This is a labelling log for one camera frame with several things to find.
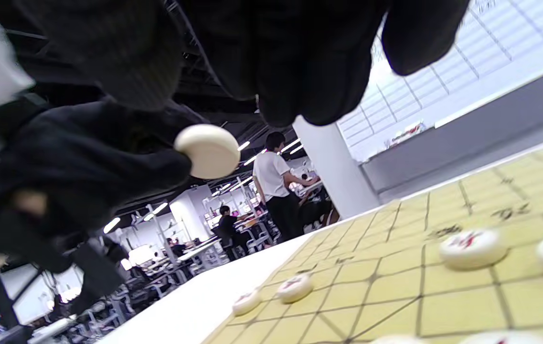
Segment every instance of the red character on piece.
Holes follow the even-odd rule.
[[[290,288],[291,285],[295,283],[299,283],[300,281],[301,279],[289,279],[288,281],[286,281],[286,283],[284,283],[284,286],[282,287],[282,289],[288,289]]]
[[[248,294],[243,294],[242,296],[239,296],[239,299],[237,300],[237,302],[242,301],[245,298],[249,298],[250,295],[252,295],[251,292],[249,292]]]
[[[456,238],[452,241],[451,246],[461,246],[463,249],[468,248],[473,245],[475,238],[479,237],[481,233],[469,233],[468,236],[464,239]]]

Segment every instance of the black hair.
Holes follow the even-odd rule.
[[[270,133],[267,135],[267,139],[265,140],[265,148],[267,148],[268,151],[273,152],[276,148],[280,147],[282,143],[286,142],[286,137],[283,133],[280,133],[280,131],[274,131],[273,133]]]
[[[219,211],[221,212],[221,215],[224,215],[225,213],[231,211],[231,209],[229,209],[228,205],[223,205]]]

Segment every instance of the whiteboard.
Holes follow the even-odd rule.
[[[450,52],[407,77],[392,73],[380,39],[372,55],[360,104],[337,122],[360,162],[420,121],[441,126],[543,76],[543,0],[473,0]]]

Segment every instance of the ceiling light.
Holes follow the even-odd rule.
[[[254,157],[251,157],[250,159],[248,159],[248,161],[246,161],[244,163],[244,166],[248,165],[249,163],[252,163],[254,161],[254,159],[256,159],[256,155],[254,155]]]
[[[284,146],[283,150],[282,150],[282,153],[284,153],[285,151],[287,151],[289,148],[291,148],[292,146],[295,146],[295,144],[298,144],[299,142],[301,142],[301,139],[297,139],[293,142],[291,142],[288,146]]]
[[[116,217],[114,220],[110,221],[110,223],[104,227],[104,233],[107,234],[112,228],[114,228],[114,226],[118,224],[118,222],[120,222],[120,217]]]
[[[159,205],[157,207],[157,209],[153,210],[153,214],[155,214],[155,215],[158,214],[159,211],[162,211],[163,208],[166,207],[166,206],[167,206],[167,202],[163,202],[162,205]]]
[[[239,183],[239,184],[235,185],[234,187],[232,187],[231,190],[229,190],[229,192],[237,190],[238,187],[240,187],[241,185],[244,185],[245,183],[249,182],[250,179],[252,179],[252,176],[246,178],[246,179],[243,180],[241,183]]]
[[[301,148],[303,148],[303,145],[300,145],[299,147],[295,148],[290,154],[293,154],[294,152],[300,150]]]
[[[250,144],[250,141],[246,141],[246,142],[242,143],[241,146],[239,146],[239,148],[237,150],[241,151],[241,150],[243,150],[243,148],[246,148],[249,144]]]

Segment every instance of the xiangqi board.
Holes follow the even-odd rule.
[[[442,264],[439,243],[466,229],[497,230],[498,263]],[[543,150],[320,231],[260,288],[263,302],[227,319],[206,344],[368,343],[408,334],[457,344],[504,329],[543,335]],[[314,290],[284,304],[278,286],[311,274]]]

